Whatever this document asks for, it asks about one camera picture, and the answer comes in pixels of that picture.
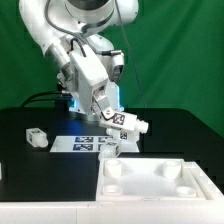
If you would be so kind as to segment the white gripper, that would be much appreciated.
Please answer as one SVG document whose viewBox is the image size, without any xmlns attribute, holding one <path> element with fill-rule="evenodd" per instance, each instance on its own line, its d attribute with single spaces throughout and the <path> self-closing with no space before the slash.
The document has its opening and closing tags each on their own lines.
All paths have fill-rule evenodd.
<svg viewBox="0 0 224 224">
<path fill-rule="evenodd" d="M 114 110 L 105 95 L 108 75 L 98 57 L 92 52 L 86 56 L 72 52 L 70 62 L 74 73 L 70 93 L 81 110 L 87 115 L 96 114 L 110 120 Z"/>
</svg>

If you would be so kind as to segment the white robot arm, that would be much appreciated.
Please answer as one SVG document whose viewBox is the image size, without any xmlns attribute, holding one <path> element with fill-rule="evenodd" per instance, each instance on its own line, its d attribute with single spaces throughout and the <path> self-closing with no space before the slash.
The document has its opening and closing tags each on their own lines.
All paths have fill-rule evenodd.
<svg viewBox="0 0 224 224">
<path fill-rule="evenodd" d="M 19 0 L 28 32 L 57 68 L 77 111 L 106 120 L 119 110 L 124 54 L 99 33 L 133 22 L 138 10 L 138 0 Z"/>
</svg>

